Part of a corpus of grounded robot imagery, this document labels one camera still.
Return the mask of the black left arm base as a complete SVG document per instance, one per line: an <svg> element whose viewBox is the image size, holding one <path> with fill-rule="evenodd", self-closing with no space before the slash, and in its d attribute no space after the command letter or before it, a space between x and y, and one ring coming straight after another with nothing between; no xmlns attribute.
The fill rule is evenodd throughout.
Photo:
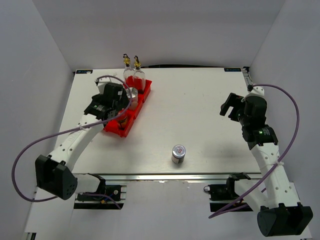
<svg viewBox="0 0 320 240"><path fill-rule="evenodd" d="M73 208L75 210L121 210L126 200L127 186L107 183L98 194L77 194Z"/></svg>

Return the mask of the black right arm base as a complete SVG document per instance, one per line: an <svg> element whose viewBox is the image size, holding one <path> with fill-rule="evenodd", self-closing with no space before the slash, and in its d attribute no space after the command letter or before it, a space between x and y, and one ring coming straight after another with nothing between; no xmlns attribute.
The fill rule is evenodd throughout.
<svg viewBox="0 0 320 240"><path fill-rule="evenodd" d="M217 210L221 209L222 207L226 206L227 204L231 203L235 200L238 195L235 193L230 193L227 189L226 184L209 184L203 188L203 191L209 195L209 206L210 212L214 213ZM233 204L227 210L232 208L238 208L236 212L252 212L253 210L243 201L240 200L237 203Z"/></svg>

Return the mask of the dark sauce bottle gold pourer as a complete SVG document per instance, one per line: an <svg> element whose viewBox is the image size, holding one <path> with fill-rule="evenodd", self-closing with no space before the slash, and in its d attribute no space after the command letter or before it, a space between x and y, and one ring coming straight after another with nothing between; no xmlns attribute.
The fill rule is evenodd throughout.
<svg viewBox="0 0 320 240"><path fill-rule="evenodd" d="M137 55L134 56L134 67L134 87L137 89L138 93L143 94L146 87L146 76L145 73L141 70L141 63Z"/></svg>

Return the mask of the tall white powder shaker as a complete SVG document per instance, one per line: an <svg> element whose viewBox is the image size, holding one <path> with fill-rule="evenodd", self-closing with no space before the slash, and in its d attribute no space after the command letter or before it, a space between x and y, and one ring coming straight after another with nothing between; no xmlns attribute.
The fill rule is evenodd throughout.
<svg viewBox="0 0 320 240"><path fill-rule="evenodd" d="M129 109L131 111L134 111L138 106L138 100L139 100L138 90L134 87L129 87L126 89L126 94L128 99L129 100L131 99L131 105Z"/></svg>

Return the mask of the clear bottle gold pourer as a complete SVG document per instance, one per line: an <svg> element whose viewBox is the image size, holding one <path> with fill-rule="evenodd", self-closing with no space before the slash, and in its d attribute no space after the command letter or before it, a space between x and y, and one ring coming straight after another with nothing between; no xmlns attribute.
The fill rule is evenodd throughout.
<svg viewBox="0 0 320 240"><path fill-rule="evenodd" d="M128 57L126 53L123 54L123 62L125 65L124 71L123 71L123 78L125 80L125 83L129 87L135 87L133 76L135 73L135 70L131 67L131 60Z"/></svg>

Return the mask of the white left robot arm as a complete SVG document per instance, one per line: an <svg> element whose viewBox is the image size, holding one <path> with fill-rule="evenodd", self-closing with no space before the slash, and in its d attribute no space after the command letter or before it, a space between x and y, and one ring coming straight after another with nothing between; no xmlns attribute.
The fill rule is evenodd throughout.
<svg viewBox="0 0 320 240"><path fill-rule="evenodd" d="M56 149L35 161L38 188L63 200L74 193L89 193L99 200L105 196L105 180L94 174L73 174L72 170L88 144L103 130L106 120L114 119L129 104L125 88L118 83L107 82L102 92L91 98L78 123Z"/></svg>

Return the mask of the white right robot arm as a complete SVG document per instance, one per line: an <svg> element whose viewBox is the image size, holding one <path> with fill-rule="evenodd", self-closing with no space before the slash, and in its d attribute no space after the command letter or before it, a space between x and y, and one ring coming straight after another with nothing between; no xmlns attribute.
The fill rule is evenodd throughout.
<svg viewBox="0 0 320 240"><path fill-rule="evenodd" d="M245 194L255 182L243 174L229 177L226 195L233 200L241 197L257 213L257 224L265 237L301 235L313 212L301 204L280 161L277 136L266 123L266 100L257 95L230 93L221 105L220 115L224 116L229 108L232 110L228 117L241 124L242 137L258 164L265 193L255 188Z"/></svg>

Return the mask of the red lid sauce jar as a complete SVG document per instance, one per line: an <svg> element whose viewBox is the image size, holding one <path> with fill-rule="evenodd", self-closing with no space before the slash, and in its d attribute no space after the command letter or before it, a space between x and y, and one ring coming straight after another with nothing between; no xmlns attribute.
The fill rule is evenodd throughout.
<svg viewBox="0 0 320 240"><path fill-rule="evenodd" d="M128 114L126 111L121 110L117 114L117 118L115 119L117 123L117 127L121 130L124 130L128 124Z"/></svg>

